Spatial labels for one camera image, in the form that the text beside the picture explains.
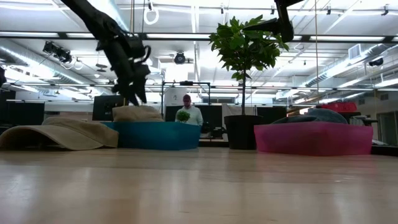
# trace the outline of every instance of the beige hat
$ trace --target beige hat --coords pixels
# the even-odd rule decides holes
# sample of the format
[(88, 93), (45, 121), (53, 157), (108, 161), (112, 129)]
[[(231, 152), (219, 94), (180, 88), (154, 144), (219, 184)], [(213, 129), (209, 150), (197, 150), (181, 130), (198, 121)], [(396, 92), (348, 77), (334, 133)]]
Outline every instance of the beige hat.
[(164, 121), (151, 106), (120, 106), (112, 109), (113, 121), (150, 122)]
[(70, 118), (47, 118), (42, 125), (17, 126), (0, 136), (0, 148), (59, 144), (71, 150), (117, 147), (119, 133), (104, 124)]

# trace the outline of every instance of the black plant pot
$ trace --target black plant pot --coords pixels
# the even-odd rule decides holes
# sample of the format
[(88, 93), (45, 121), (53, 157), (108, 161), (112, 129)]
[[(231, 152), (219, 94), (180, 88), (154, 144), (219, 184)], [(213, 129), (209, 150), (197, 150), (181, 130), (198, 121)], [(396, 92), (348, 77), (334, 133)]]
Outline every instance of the black plant pot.
[(226, 116), (224, 122), (230, 149), (256, 149), (254, 125), (262, 124), (262, 116)]

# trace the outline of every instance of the blue bin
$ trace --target blue bin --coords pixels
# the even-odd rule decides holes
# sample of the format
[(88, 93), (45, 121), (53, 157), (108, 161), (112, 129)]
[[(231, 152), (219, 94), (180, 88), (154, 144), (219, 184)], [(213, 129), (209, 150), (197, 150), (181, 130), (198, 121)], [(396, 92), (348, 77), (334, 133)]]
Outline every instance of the blue bin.
[(178, 122), (104, 122), (119, 132), (118, 147), (185, 150), (199, 145), (200, 127)]

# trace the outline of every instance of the white shirt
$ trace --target white shirt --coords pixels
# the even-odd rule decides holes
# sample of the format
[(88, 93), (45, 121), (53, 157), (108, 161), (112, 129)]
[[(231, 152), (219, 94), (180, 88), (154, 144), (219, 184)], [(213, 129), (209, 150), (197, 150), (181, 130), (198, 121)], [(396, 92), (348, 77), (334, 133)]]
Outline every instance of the white shirt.
[(199, 108), (191, 106), (188, 109), (186, 109), (185, 107), (183, 107), (177, 111), (177, 114), (180, 111), (186, 111), (190, 114), (187, 124), (194, 124), (194, 125), (199, 125), (199, 126), (203, 125), (203, 118), (201, 117), (201, 112), (200, 112)]

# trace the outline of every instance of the plastic bin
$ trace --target plastic bin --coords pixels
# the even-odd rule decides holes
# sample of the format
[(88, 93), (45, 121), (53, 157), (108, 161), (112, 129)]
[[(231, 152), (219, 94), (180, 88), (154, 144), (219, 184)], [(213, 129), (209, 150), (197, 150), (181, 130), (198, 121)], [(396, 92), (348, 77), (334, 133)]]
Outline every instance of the plastic bin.
[(118, 147), (185, 150), (199, 145), (200, 127), (178, 122), (105, 122), (119, 132)]
[(308, 156), (370, 154), (373, 128), (328, 122), (268, 124), (254, 127), (257, 151)]

